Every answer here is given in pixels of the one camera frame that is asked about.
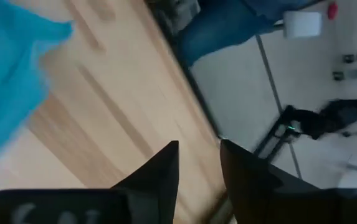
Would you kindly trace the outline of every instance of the white floor tile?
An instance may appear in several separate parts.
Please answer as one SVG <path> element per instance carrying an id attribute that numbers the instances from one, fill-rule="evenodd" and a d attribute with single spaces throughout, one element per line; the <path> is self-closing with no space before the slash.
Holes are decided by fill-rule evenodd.
<path id="1" fill-rule="evenodd" d="M 357 1 L 336 0 L 338 14 L 335 23 L 338 53 L 357 52 Z"/>
<path id="2" fill-rule="evenodd" d="M 193 73 L 223 137 L 253 151 L 278 116 L 256 40 L 201 58 Z M 295 174 L 288 148 L 274 164 Z"/>

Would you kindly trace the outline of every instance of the wood grain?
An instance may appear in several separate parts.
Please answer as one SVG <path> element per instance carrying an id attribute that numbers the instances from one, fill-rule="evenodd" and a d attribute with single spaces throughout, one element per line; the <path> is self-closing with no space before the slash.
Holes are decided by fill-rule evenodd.
<path id="1" fill-rule="evenodd" d="M 75 33 L 42 61 L 50 94 L 0 153 L 0 189 L 109 188 L 178 140 L 174 222 L 199 223 L 224 190 L 217 138 L 146 4 L 94 1 L 15 0 Z"/>

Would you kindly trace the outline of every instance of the white object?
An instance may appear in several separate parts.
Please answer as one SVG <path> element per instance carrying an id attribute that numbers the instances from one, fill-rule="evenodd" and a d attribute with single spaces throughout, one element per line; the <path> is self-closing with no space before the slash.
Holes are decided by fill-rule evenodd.
<path id="1" fill-rule="evenodd" d="M 319 12 L 287 11 L 283 14 L 286 38 L 315 37 L 321 34 L 322 15 Z"/>

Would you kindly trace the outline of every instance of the black object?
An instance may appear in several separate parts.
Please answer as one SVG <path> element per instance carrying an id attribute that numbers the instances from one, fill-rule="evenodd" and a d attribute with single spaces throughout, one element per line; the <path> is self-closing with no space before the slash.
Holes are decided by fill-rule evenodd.
<path id="1" fill-rule="evenodd" d="M 343 55 L 343 62 L 344 63 L 353 63 L 355 61 L 354 55 Z"/>
<path id="2" fill-rule="evenodd" d="M 357 223 L 357 189 L 320 190 L 229 140 L 221 167 L 238 223 Z"/>
<path id="3" fill-rule="evenodd" d="M 254 155 L 266 162 L 272 162 L 285 143 L 291 143 L 302 134 L 318 139 L 325 134 L 325 125 L 323 116 L 287 106 L 261 139 L 254 150 Z"/>
<path id="4" fill-rule="evenodd" d="M 0 191 L 0 223 L 173 223 L 178 142 L 103 190 Z"/>
<path id="5" fill-rule="evenodd" d="M 332 73 L 333 75 L 333 79 L 335 81 L 343 81 L 345 79 L 345 73 L 344 72 L 339 72 L 339 71 L 335 71 Z"/>
<path id="6" fill-rule="evenodd" d="M 350 132 L 348 132 L 348 131 L 345 131 L 345 132 L 343 132 L 341 135 L 342 135 L 343 137 L 348 138 L 348 137 L 350 137 L 350 136 L 351 136 L 351 133 L 350 133 Z"/>

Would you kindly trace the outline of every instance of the floor tile grout line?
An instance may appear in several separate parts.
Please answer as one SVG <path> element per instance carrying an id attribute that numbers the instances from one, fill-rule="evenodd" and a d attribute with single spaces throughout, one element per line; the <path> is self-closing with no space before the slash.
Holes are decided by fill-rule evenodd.
<path id="1" fill-rule="evenodd" d="M 269 82 L 270 82 L 272 93 L 274 94 L 274 99 L 275 99 L 275 102 L 277 104 L 277 108 L 279 110 L 279 113 L 282 113 L 282 111 L 283 111 L 282 104 L 281 104 L 281 102 L 279 100 L 277 86 L 275 85 L 275 81 L 274 81 L 274 78 L 272 76 L 270 64 L 269 64 L 269 61 L 268 61 L 268 58 L 267 58 L 267 54 L 265 53 L 263 41 L 262 41 L 260 35 L 256 35 L 255 38 L 257 40 L 257 45 L 259 46 L 259 50 L 260 50 L 261 57 L 262 57 L 262 60 L 263 60 L 263 63 L 264 63 L 265 71 L 267 72 L 267 75 L 268 75 L 268 79 L 269 79 Z M 294 149 L 294 147 L 293 147 L 293 145 L 291 143 L 289 144 L 289 148 L 290 148 L 290 153 L 292 154 L 292 159 L 293 159 L 293 162 L 295 164 L 295 169 L 296 169 L 296 173 L 298 175 L 298 178 L 300 180 L 302 180 L 303 177 L 302 177 L 302 173 L 300 172 L 300 166 L 298 165 L 298 160 L 297 160 L 297 157 L 296 157 L 295 149 Z"/>

